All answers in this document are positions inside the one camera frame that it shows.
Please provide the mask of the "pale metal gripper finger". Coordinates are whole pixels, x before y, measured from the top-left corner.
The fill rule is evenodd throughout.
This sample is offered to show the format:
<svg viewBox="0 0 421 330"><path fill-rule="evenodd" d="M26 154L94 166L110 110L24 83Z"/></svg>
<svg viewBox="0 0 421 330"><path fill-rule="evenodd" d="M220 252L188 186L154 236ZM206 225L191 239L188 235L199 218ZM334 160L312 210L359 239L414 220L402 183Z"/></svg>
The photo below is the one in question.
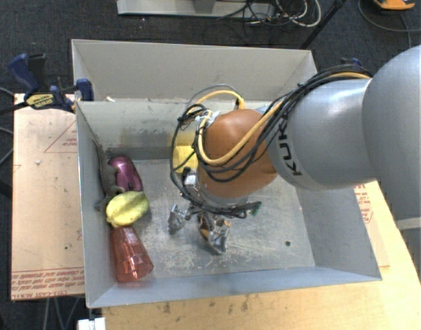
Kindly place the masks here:
<svg viewBox="0 0 421 330"><path fill-rule="evenodd" d="M175 234L180 231L191 216L185 210L180 210L175 203L170 211L168 219L168 231L170 234Z"/></svg>
<svg viewBox="0 0 421 330"><path fill-rule="evenodd" d="M223 254L227 249L227 238L229 231L216 232L210 231L208 233L207 244L216 254Z"/></svg>

